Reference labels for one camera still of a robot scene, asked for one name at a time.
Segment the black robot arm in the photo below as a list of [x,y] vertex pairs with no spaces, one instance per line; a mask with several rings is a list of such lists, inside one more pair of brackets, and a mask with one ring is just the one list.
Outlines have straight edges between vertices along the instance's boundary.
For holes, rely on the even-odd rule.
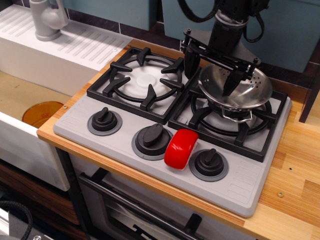
[[211,12],[199,17],[193,13],[187,2],[178,2],[184,15],[195,23],[215,19],[212,31],[184,30],[185,39],[182,43],[184,53],[185,76],[191,78],[204,59],[208,62],[227,67],[231,71],[223,86],[223,96],[229,96],[241,81],[250,79],[253,71],[260,64],[260,59],[244,47],[241,38],[255,43],[262,35],[247,38],[247,24],[250,17],[257,19],[261,31],[265,25],[260,12],[269,7],[267,0],[216,0]]

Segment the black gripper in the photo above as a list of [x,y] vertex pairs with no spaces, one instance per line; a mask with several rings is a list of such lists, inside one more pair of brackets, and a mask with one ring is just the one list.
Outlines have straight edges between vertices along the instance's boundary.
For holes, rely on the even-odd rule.
[[222,96],[230,96],[241,81],[251,78],[254,69],[261,64],[261,59],[247,49],[239,40],[230,53],[213,49],[209,45],[211,32],[187,28],[184,30],[181,49],[184,53],[184,74],[192,78],[203,59],[216,66],[231,71],[224,86]]

